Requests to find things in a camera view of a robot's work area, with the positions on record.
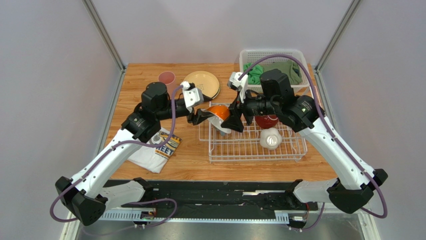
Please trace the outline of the dark red ceramic bowl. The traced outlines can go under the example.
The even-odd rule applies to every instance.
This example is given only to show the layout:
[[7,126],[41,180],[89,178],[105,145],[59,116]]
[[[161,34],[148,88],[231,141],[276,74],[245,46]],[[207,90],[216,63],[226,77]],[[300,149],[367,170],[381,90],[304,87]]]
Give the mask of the dark red ceramic bowl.
[[274,128],[279,122],[279,118],[276,115],[258,115],[254,119],[261,129]]

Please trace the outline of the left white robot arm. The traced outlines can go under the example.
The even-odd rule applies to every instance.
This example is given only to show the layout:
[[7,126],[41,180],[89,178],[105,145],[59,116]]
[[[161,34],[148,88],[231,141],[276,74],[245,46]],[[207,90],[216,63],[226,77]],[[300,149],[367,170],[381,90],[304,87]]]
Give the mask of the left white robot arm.
[[186,117],[193,125],[201,123],[198,116],[201,111],[194,111],[194,107],[210,101],[212,98],[194,83],[184,81],[171,94],[164,83],[149,83],[141,93],[141,101],[112,141],[82,170],[56,181],[58,197],[51,204],[50,216],[57,222],[69,222],[54,213],[55,205],[61,202],[74,215],[74,221],[90,226],[107,210],[126,204],[151,204],[151,201],[142,201],[145,193],[153,189],[142,178],[112,187],[105,187],[105,184],[141,147],[165,146],[173,137],[177,118]]

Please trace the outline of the white plate teal red rim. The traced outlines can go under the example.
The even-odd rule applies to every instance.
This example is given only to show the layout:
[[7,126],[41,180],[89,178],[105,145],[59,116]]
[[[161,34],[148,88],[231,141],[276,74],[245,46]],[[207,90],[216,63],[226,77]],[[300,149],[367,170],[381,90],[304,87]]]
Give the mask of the white plate teal red rim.
[[213,100],[219,95],[220,91],[220,86],[206,86],[204,90],[202,90],[202,93],[205,97]]

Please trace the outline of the pink plastic cup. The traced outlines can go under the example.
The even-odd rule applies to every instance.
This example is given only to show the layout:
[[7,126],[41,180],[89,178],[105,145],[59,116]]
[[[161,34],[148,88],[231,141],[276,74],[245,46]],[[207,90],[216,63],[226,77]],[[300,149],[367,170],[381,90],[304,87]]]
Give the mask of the pink plastic cup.
[[173,91],[177,87],[176,76],[171,71],[164,71],[158,76],[158,81],[164,83],[167,88],[169,96],[172,96]]

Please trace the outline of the cream yellow plate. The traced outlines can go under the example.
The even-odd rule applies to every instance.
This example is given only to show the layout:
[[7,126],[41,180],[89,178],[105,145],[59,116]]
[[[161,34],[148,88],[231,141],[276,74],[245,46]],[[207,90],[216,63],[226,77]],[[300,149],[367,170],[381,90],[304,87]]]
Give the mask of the cream yellow plate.
[[207,86],[221,86],[214,74],[202,70],[191,72],[183,80],[195,84],[195,87],[201,91]]

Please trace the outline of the orange ceramic bowl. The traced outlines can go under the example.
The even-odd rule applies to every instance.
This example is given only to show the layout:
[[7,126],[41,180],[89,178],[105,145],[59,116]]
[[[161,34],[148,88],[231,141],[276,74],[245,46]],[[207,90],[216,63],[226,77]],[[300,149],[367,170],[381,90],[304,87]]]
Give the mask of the orange ceramic bowl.
[[208,118],[208,121],[221,133],[230,134],[232,132],[229,128],[222,127],[222,123],[230,116],[229,107],[225,104],[218,104],[210,106],[206,109],[207,112],[212,113],[213,116]]

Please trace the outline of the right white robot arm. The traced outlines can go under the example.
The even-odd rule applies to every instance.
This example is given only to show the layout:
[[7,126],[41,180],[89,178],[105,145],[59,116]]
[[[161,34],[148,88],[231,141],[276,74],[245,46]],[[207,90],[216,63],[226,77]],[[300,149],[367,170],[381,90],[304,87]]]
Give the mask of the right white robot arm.
[[233,72],[227,83],[237,95],[229,106],[230,115],[222,127],[242,132],[255,116],[274,115],[285,126],[300,134],[324,157],[336,178],[324,181],[296,180],[287,189],[289,197],[301,203],[332,203],[344,213],[363,209],[388,178],[383,169],[365,163],[339,138],[330,120],[315,100],[296,95],[289,78],[278,69],[260,78],[262,93],[252,96],[248,77]]

